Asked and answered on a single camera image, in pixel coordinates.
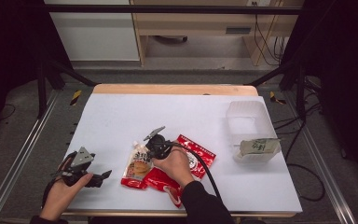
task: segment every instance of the gray floor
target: gray floor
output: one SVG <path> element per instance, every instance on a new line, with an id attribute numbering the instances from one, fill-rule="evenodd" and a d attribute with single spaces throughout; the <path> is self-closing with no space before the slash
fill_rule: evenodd
<path id="1" fill-rule="evenodd" d="M 103 83 L 220 83 L 243 84 L 265 75 L 274 66 L 250 65 L 249 55 L 240 38 L 204 38 L 189 37 L 186 43 L 176 40 L 152 38 L 148 57 L 144 67 L 131 63 L 118 63 L 121 66 L 112 70 L 112 64 L 99 66 L 80 64 L 77 69 L 85 77 Z M 92 88 L 78 83 L 68 76 L 63 76 L 67 84 L 58 91 L 57 104 L 52 110 L 43 132 L 39 135 L 33 151 L 22 167 L 13 190 L 0 212 L 0 220 L 18 218 L 26 222 L 30 216 L 40 210 L 44 187 L 49 181 L 49 174 L 57 168 L 71 141 L 71 133 L 76 130 L 82 109 Z M 277 88 L 280 77 L 275 77 L 258 88 L 265 97 L 272 121 L 289 119 L 294 112 L 289 104 L 281 105 L 269 100 L 269 93 L 274 91 L 278 99 L 290 100 L 291 91 L 280 92 Z M 82 94 L 76 105 L 69 105 L 76 90 Z M 318 103 L 317 97 L 308 98 L 307 107 Z M 37 91 L 36 82 L 32 81 L 13 90 L 7 97 L 8 106 L 2 111 L 0 121 L 0 186 L 9 172 L 11 164 L 26 141 L 28 133 L 36 122 Z M 298 130 L 298 123 L 293 123 L 276 132 L 282 139 L 282 151 L 286 153 Z M 358 223 L 358 166 L 355 161 L 344 160 L 340 155 L 339 144 L 331 131 L 325 117 L 315 111 L 308 116 L 307 128 L 321 151 L 340 191 L 348 204 L 353 217 Z M 290 153 L 288 162 L 302 164 L 317 172 L 313 163 L 305 135 L 301 134 Z M 296 167 L 289 167 L 296 189 L 301 195 L 315 198 L 322 192 L 318 180 Z M 346 223 L 340 220 L 332 204 L 332 196 L 326 194 L 319 202 L 310 202 L 300 198 L 303 213 L 291 218 L 266 218 L 267 223 Z M 85 217 L 67 217 L 73 221 L 85 221 Z"/>

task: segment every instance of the black jacket sleeve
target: black jacket sleeve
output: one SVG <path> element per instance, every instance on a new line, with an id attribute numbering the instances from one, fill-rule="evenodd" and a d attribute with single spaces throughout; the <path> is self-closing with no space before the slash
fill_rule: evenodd
<path id="1" fill-rule="evenodd" d="M 34 216 L 32 217 L 30 224 L 68 224 L 68 222 L 62 219 L 58 221 L 49 221 L 39 216 Z"/>
<path id="2" fill-rule="evenodd" d="M 234 223 L 223 203 L 216 196 L 209 194 L 199 181 L 193 181 L 185 186 L 182 203 L 187 212 L 188 224 Z"/>

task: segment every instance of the wall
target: wall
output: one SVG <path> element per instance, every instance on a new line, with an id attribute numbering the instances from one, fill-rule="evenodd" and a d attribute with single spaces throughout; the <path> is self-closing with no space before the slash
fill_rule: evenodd
<path id="1" fill-rule="evenodd" d="M 127 0 L 45 0 L 46 4 L 128 5 Z M 130 13 L 50 13 L 71 61 L 139 61 Z"/>

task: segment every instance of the transparent box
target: transparent box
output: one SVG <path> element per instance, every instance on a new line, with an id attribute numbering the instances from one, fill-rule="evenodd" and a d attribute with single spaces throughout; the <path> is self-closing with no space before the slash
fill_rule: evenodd
<path id="1" fill-rule="evenodd" d="M 273 153 L 241 155 L 240 145 L 242 140 L 277 138 L 262 98 L 260 101 L 231 102 L 226 117 L 231 145 L 234 148 L 233 158 L 236 162 L 266 162 L 281 151 L 279 144 Z"/>

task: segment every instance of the red package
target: red package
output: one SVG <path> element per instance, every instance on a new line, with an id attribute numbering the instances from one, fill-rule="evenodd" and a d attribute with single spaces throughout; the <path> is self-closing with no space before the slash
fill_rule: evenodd
<path id="1" fill-rule="evenodd" d="M 134 189 L 147 188 L 144 178 L 149 173 L 152 162 L 147 157 L 147 147 L 134 143 L 126 170 L 121 178 L 121 184 Z"/>
<path id="2" fill-rule="evenodd" d="M 177 141 L 184 147 L 187 147 L 196 152 L 205 161 L 207 167 L 211 167 L 211 164 L 216 157 L 211 151 L 191 141 L 189 138 L 179 135 Z M 197 158 L 190 152 L 187 152 L 189 159 L 189 166 L 191 174 L 196 180 L 201 180 L 205 175 L 205 169 Z M 182 189 L 176 181 L 168 177 L 162 170 L 157 167 L 153 167 L 152 170 L 145 176 L 144 182 L 151 188 L 159 191 L 165 191 L 169 194 L 171 201 L 176 207 L 180 207 L 182 202 L 180 197 L 182 195 Z"/>

